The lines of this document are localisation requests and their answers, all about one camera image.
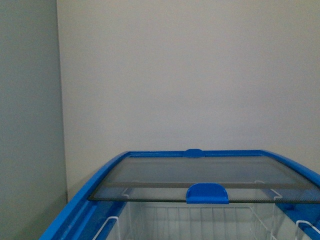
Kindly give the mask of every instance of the blue plastic handle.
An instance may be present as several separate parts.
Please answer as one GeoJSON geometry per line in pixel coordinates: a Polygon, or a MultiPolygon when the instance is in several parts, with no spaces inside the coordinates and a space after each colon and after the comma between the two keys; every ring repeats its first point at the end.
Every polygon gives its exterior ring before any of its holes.
{"type": "Polygon", "coordinates": [[[229,204],[228,193],[220,184],[196,183],[186,191],[187,204],[229,204]]]}
{"type": "Polygon", "coordinates": [[[205,153],[201,149],[188,149],[184,151],[183,156],[185,158],[202,158],[205,156],[205,153]]]}

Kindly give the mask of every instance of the blue plastic trim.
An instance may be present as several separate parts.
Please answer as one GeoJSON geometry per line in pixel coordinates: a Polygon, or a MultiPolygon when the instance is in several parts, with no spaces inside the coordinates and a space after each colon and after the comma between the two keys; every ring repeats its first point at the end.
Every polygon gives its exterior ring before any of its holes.
{"type": "MultiPolygon", "coordinates": [[[[104,224],[106,219],[109,216],[119,216],[122,209],[125,207],[126,202],[115,202],[115,201],[99,201],[97,207],[94,209],[93,213],[89,216],[89,219],[85,221],[85,225],[82,229],[79,227],[80,234],[76,238],[77,240],[90,240],[93,239],[98,230],[104,224]]],[[[110,229],[108,222],[107,225],[104,226],[103,231],[100,233],[99,238],[106,239],[110,229]]]]}
{"type": "Polygon", "coordinates": [[[94,201],[87,200],[91,192],[117,163],[129,155],[130,152],[123,152],[102,166],[64,207],[39,240],[61,239],[64,231],[71,227],[70,221],[72,222],[73,217],[79,213],[83,206],[96,204],[94,201]]]}
{"type": "MultiPolygon", "coordinates": [[[[193,151],[130,151],[130,158],[174,158],[187,157],[186,152],[193,151]]],[[[263,150],[201,150],[203,157],[251,157],[263,156],[263,150]]]]}
{"type": "Polygon", "coordinates": [[[220,184],[196,183],[186,191],[187,204],[229,204],[228,193],[220,184]]]}
{"type": "Polygon", "coordinates": [[[92,207],[89,211],[88,214],[82,219],[82,221],[79,223],[79,227],[76,228],[76,230],[74,231],[74,233],[72,234],[72,238],[73,239],[79,239],[80,235],[82,232],[86,232],[83,231],[87,225],[87,223],[89,222],[89,220],[91,219],[92,215],[95,213],[97,209],[97,205],[95,205],[94,207],[92,207]]]}
{"type": "Polygon", "coordinates": [[[65,229],[60,228],[60,231],[58,232],[58,235],[60,235],[60,239],[70,239],[71,236],[74,236],[79,228],[73,226],[81,225],[83,219],[85,219],[91,209],[94,208],[95,205],[93,206],[88,201],[84,202],[83,206],[77,211],[76,215],[68,219],[68,227],[65,229]]]}

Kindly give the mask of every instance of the white wall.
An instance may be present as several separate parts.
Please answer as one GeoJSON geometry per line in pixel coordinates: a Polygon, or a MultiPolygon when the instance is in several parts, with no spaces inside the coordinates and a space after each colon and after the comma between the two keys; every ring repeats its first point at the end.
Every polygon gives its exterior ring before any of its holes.
{"type": "Polygon", "coordinates": [[[320,173],[320,1],[57,3],[70,196],[127,150],[267,149],[320,173]]]}
{"type": "Polygon", "coordinates": [[[0,239],[38,239],[66,193],[57,2],[0,0],[0,239]]]}

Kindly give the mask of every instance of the glass panel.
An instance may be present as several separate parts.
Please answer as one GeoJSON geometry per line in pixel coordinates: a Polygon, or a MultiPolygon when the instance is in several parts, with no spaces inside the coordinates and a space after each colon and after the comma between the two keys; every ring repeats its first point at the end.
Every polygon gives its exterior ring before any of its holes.
{"type": "Polygon", "coordinates": [[[320,189],[266,156],[128,157],[101,181],[89,199],[185,202],[196,183],[225,187],[231,203],[319,203],[320,189]]]}

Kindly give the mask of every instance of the glass lid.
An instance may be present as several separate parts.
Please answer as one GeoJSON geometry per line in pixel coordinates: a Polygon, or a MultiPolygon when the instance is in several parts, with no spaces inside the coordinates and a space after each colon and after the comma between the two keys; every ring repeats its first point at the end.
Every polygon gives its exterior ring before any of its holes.
{"type": "Polygon", "coordinates": [[[320,188],[268,156],[126,157],[90,200],[186,202],[197,183],[217,183],[230,203],[320,203],[320,188]]]}

